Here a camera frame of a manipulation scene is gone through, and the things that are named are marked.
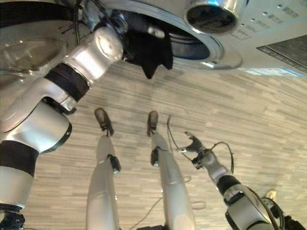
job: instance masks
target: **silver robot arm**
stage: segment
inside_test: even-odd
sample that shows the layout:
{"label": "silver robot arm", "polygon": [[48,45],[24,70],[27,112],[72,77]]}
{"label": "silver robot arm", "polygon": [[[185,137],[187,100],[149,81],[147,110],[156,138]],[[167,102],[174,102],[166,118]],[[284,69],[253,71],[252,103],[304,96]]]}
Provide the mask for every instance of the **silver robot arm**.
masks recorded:
{"label": "silver robot arm", "polygon": [[186,132],[193,141],[191,145],[180,148],[180,152],[196,152],[192,160],[196,169],[205,168],[228,206],[226,219],[234,230],[277,230],[270,210],[258,195],[238,181],[223,166],[211,149],[206,149],[192,134]]}
{"label": "silver robot arm", "polygon": [[122,42],[113,29],[100,27],[8,108],[0,129],[2,213],[25,207],[38,155],[69,138],[72,127],[64,114],[74,112],[77,102],[122,54]]}

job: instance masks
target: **cable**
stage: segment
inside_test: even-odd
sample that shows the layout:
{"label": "cable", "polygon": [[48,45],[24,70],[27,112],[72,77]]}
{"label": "cable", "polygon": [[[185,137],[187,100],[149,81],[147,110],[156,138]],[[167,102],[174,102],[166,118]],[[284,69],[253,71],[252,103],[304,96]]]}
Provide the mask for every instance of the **cable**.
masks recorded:
{"label": "cable", "polygon": [[284,228],[285,228],[285,220],[284,220],[284,215],[283,215],[282,209],[279,207],[279,205],[275,201],[273,201],[272,199],[270,199],[268,197],[263,197],[261,199],[268,199],[277,207],[278,217],[279,217],[279,221],[280,221],[279,228],[284,230]]}
{"label": "cable", "polygon": [[80,44],[80,32],[79,32],[79,6],[82,0],[77,0],[73,9],[73,30],[75,32],[77,45]]}
{"label": "cable", "polygon": [[230,153],[230,157],[231,157],[231,169],[230,169],[230,171],[231,171],[232,174],[234,174],[234,168],[235,168],[234,153],[231,151],[229,144],[224,142],[224,141],[220,141],[220,142],[215,143],[210,150],[213,150],[216,146],[218,146],[220,144],[226,145],[229,149],[229,153]]}
{"label": "cable", "polygon": [[[170,134],[170,136],[171,136],[171,138],[172,138],[172,140],[173,140],[174,145],[176,146],[177,149],[179,149],[178,145],[176,144],[176,142],[175,142],[175,140],[174,140],[172,131],[171,131],[170,127],[169,127],[169,123],[170,123],[170,121],[171,121],[171,117],[172,117],[171,115],[168,116],[168,119],[167,119],[167,122],[166,122],[166,126],[167,126],[167,135],[168,135],[168,133]],[[192,162],[192,159],[191,159],[190,157],[188,157],[185,153],[182,152],[181,154],[182,154],[185,158],[187,158],[190,162]]]}
{"label": "cable", "polygon": [[255,196],[256,198],[260,201],[260,203],[263,205],[263,207],[265,208],[265,210],[267,211],[269,218],[271,220],[271,223],[274,227],[275,230],[280,230],[280,228],[278,227],[276,221],[275,221],[275,217],[273,216],[273,214],[271,213],[270,209],[265,205],[265,203],[263,203],[262,199],[258,196],[258,194],[256,192],[254,192],[254,190],[252,190],[251,188],[248,188]]}
{"label": "cable", "polygon": [[160,202],[160,200],[162,200],[163,197],[159,198],[153,205],[152,207],[150,208],[150,210],[146,213],[146,215],[139,221],[137,222],[135,225],[133,225],[131,228],[129,228],[128,230],[132,230],[134,229],[136,226],[138,226],[140,223],[143,222],[143,220],[146,219],[146,217],[148,217],[148,215],[151,213],[151,211],[153,210],[153,208]]}

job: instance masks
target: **black garment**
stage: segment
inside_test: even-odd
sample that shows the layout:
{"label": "black garment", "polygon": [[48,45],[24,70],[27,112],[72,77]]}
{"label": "black garment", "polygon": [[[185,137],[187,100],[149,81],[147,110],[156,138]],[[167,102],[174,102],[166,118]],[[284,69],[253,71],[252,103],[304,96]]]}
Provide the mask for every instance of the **black garment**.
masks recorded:
{"label": "black garment", "polygon": [[285,230],[306,230],[298,221],[292,220],[291,216],[286,216]]}
{"label": "black garment", "polygon": [[128,31],[126,37],[129,41],[128,51],[132,55],[127,62],[141,66],[148,79],[153,77],[161,64],[167,69],[172,69],[173,52],[167,32],[163,39],[135,31]]}

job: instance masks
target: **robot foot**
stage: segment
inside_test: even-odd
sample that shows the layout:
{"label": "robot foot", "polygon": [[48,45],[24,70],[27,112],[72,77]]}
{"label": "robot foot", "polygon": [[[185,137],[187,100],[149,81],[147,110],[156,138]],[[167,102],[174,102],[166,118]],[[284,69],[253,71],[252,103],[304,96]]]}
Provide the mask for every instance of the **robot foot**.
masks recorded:
{"label": "robot foot", "polygon": [[101,130],[107,130],[107,136],[110,134],[111,136],[114,134],[114,129],[112,127],[109,116],[103,108],[98,108],[95,110],[95,117],[97,122],[99,123]]}
{"label": "robot foot", "polygon": [[158,112],[157,111],[151,111],[148,114],[148,121],[147,121],[147,136],[151,136],[153,133],[153,130],[157,129],[157,124],[158,124]]}

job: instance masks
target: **wood-pattern floor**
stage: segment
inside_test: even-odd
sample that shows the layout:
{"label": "wood-pattern floor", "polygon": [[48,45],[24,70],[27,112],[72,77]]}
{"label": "wood-pattern floor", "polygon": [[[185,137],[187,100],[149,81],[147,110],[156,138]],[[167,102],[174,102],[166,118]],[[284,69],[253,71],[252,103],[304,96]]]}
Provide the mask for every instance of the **wood-pattern floor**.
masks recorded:
{"label": "wood-pattern floor", "polygon": [[[307,226],[307,79],[246,74],[167,71],[159,68],[147,80],[141,68],[120,62],[79,102],[70,116],[73,133],[64,146],[39,157],[35,182],[23,211],[28,227],[37,230],[85,229],[86,197],[95,167],[100,130],[94,109],[103,107],[115,129],[112,138],[122,171],[115,176],[120,225],[129,229],[161,197],[158,168],[149,163],[146,136],[148,112],[157,110],[159,130],[166,138],[166,120],[178,145],[189,144],[190,131],[211,146],[227,141],[235,153],[235,175],[260,195],[277,190],[285,214]],[[230,167],[225,147],[217,147]],[[195,210],[198,230],[229,230],[223,199],[204,170],[197,171],[175,153]],[[160,202],[139,225],[163,224]]]}

